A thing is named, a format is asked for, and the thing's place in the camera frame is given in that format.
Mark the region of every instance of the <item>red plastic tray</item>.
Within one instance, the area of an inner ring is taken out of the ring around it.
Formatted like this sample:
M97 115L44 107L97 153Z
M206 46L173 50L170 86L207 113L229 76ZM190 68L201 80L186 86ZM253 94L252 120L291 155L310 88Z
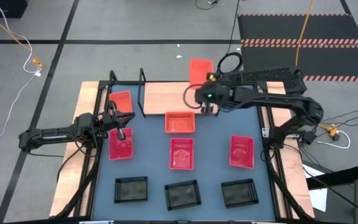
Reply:
M117 93L111 93L109 95L110 100L116 103L117 110L123 113L132 112L132 102L130 91L122 91Z
M186 134L196 131L194 112L166 112L165 132Z
M192 170L194 166L193 139L171 139L171 151L169 157L170 169Z
M244 136L231 136L230 165L254 168L254 139Z
M190 85L203 84L207 81L206 74L213 72L213 61L209 59L193 58L189 64ZM198 89L200 86L194 86L192 89Z
M118 140L117 130L110 132L110 160L130 159L134 156L134 146L132 143L132 129L124 128L126 140Z

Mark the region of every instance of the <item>blue-gray mat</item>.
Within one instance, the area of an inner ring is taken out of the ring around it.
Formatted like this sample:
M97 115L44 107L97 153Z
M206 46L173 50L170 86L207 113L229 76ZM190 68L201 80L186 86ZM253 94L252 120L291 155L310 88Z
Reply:
M92 220L274 220L272 194L267 168L259 155L262 137L257 109L231 113L196 115L193 134L167 134L164 115L142 116L137 105L136 85L114 85L113 92L131 91L136 117L127 125L132 128L134 157L109 160L109 140L105 140L94 195ZM232 135L254 138L254 168L229 165ZM170 139L193 138L194 170L169 169ZM114 183L120 177L147 176L148 201L114 203ZM259 203L245 207L225 208L221 182L252 178ZM202 204L174 211L167 210L164 185L185 180L198 181Z

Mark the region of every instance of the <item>white paper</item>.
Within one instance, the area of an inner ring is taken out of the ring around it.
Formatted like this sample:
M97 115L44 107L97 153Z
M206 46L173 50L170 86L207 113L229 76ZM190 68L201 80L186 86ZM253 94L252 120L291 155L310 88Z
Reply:
M318 175L324 174L316 169L308 167L303 164L303 167L313 176L316 177ZM309 174L305 172L306 178L310 177ZM318 190L309 190L311 205L313 208L321 210L323 212L326 211L327 204L327 189L318 189Z

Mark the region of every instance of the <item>black tray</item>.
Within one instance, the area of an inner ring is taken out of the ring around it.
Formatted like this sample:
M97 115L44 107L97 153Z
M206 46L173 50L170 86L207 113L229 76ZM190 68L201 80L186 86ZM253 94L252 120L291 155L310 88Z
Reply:
M117 178L114 203L147 200L147 177Z
M189 180L165 186L165 198L168 210L201 205L197 180Z
M259 203L252 179L223 182L222 193L226 208Z

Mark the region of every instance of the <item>metal frame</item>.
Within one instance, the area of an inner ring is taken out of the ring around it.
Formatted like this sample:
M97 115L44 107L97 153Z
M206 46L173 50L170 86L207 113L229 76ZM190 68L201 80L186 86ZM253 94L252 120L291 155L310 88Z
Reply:
M99 111L99 107L100 107L100 102L101 102L101 97L102 97L102 93L103 90L105 88L107 88L107 93L106 93L106 101L108 102L109 99L109 94L111 93L111 88L114 85L138 85L139 86L139 90L138 90L138 96L137 96L137 104L143 114L144 117L146 117L146 114L144 114L143 111L143 106L140 103L140 91L141 91L141 86L145 85L148 82L187 82L187 81L146 81L145 75L144 75L144 71L141 68L140 69L140 75L139 75L139 81L118 81L116 75L114 74L114 72L111 70L110 74L109 74L109 80L107 81L99 81L99 86L98 86L98 92L96 94L96 101L95 101L95 105L94 105L94 110L93 110L93 114L96 115L98 114ZM242 83L228 83L230 85L250 85L254 88L255 91L258 91L258 83L257 82L242 82ZM273 122L273 116L272 116L272 111L270 108L268 109L268 120L269 120L269 124L270 126L274 125ZM258 114L258 119L259 119L259 124L260 124L260 131L262 134L262 128L264 128L264 117L262 114L262 109L261 107L257 107L257 114ZM264 142L264 152L265 152L265 157L270 157L269 154L269 150L267 150L268 145L266 144L266 142ZM283 166L282 166L282 161L281 161L281 156L280 156L280 151L276 151L275 152L275 159L276 159L276 163L277 163L277 169L278 169L278 173L280 175L280 178L282 179L283 183L285 183L285 175L284 175L284 170L283 170ZM95 157L94 163L97 163L97 167L99 167L99 161L100 161L100 157ZM83 167L82 167L82 173L81 173L81 180L80 180L80 184L82 184L85 180L85 177L88 173L88 167L90 165L90 159L89 157L85 157L84 158L84 163L83 163ZM277 198L277 192L276 192L276 188L275 188L275 183L273 181L273 179L271 178L271 174L269 172L269 165L268 163L266 163L267 166L267 172L268 172L268 178L269 178L269 185L270 185L270 193L272 196L272 202L273 202L273 209L274 209L274 214L275 214L275 219L276 221L279 220L283 220L283 218L280 217L280 209L278 207L278 198ZM95 178L91 181L90 183L90 190L89 190L89 198L88 198L88 202L86 204L87 208L86 208L86 214L85 216L80 217L79 216L79 212L81 210L81 203L82 203L82 198L79 199L79 201L76 204L76 207L74 209L74 216L70 217L70 218L53 218L53 219L48 219L48 220L32 220L32 221L24 221L24 222L15 222L16 224L31 224L31 223L83 223L83 222L88 222L90 221L91 218L91 213L93 210L93 201L94 201L94 192L95 192L95 188L96 188L96 181L98 179L98 168L95 171L96 175ZM288 202L285 200L285 207L286 207L286 213L287 213L287 217L292 218L292 214L291 214L291 209L290 208ZM167 222L152 222L152 221L114 221L114 223L250 223L250 222L235 222L235 221L224 221L224 222L200 222L200 221L167 221Z

